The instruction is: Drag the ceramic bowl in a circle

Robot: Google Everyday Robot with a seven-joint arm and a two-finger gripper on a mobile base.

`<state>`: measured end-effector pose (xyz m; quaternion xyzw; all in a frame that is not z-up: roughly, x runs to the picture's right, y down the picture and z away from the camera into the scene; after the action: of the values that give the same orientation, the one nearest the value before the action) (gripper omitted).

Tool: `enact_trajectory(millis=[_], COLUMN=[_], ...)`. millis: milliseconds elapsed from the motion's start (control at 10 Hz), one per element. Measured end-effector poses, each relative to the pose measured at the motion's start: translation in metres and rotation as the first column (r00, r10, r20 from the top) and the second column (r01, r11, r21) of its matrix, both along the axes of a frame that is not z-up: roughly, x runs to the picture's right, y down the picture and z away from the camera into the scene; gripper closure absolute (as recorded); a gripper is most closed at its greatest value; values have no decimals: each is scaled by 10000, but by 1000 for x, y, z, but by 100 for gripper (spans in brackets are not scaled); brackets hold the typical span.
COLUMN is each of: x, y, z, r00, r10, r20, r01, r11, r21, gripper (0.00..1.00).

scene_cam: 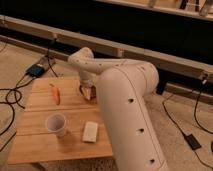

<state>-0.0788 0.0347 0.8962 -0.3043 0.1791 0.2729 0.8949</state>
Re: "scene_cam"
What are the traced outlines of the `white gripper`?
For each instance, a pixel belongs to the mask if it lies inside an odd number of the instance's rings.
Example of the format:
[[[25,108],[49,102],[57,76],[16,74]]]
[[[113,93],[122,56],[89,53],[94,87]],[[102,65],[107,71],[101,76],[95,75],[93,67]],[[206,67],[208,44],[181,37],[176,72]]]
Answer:
[[[82,93],[85,99],[91,99],[91,87],[95,85],[95,76],[87,71],[80,71],[80,85],[83,86]]]

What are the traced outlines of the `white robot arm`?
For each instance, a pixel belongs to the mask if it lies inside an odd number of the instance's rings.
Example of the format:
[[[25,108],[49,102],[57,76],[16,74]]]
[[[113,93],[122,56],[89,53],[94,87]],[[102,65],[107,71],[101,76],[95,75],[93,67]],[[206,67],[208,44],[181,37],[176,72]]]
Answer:
[[[169,171],[144,96],[159,82],[156,67],[133,59],[97,59],[88,47],[68,57],[80,86],[96,89],[119,171]]]

